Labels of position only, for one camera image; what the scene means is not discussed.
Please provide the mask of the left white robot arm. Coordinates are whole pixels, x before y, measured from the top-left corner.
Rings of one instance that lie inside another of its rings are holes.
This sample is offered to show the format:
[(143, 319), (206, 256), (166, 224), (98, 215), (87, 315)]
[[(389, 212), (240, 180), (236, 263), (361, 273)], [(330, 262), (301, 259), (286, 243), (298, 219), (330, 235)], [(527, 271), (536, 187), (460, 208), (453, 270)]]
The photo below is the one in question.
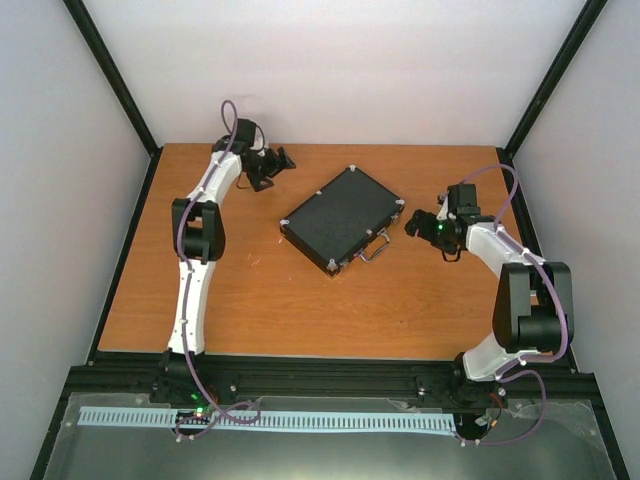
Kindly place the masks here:
[(167, 353), (185, 358), (186, 368), (175, 375), (172, 388), (190, 403), (214, 398), (207, 376), (196, 369), (195, 357), (205, 349), (210, 282), (226, 247), (221, 205), (241, 176), (253, 191), (260, 192), (272, 187), (273, 178), (281, 171), (296, 167), (283, 148), (269, 146), (256, 122), (240, 118), (225, 128), (227, 134), (213, 145), (207, 167), (193, 190), (171, 205), (179, 288)]

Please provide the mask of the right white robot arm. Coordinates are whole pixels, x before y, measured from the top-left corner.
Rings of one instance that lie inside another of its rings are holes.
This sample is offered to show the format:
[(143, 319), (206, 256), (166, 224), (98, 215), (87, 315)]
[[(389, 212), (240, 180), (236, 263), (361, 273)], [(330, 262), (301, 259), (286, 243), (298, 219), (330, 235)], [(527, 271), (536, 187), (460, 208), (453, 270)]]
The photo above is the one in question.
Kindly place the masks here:
[(498, 218), (483, 215), (475, 185), (449, 186), (439, 205), (436, 213), (415, 210), (406, 233), (449, 263), (468, 252), (498, 279), (491, 333), (453, 362), (449, 392), (466, 402), (480, 385), (503, 380), (516, 366), (553, 363), (566, 354), (573, 336), (571, 271), (531, 252)]

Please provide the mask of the black poker set case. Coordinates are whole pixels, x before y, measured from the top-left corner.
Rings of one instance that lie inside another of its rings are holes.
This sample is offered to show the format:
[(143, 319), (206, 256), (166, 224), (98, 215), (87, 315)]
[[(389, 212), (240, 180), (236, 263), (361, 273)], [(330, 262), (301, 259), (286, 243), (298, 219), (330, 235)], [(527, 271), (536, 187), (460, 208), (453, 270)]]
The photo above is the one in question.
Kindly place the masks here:
[(350, 165), (280, 220), (280, 232), (329, 277), (356, 258), (372, 262), (391, 242), (388, 229), (405, 200)]

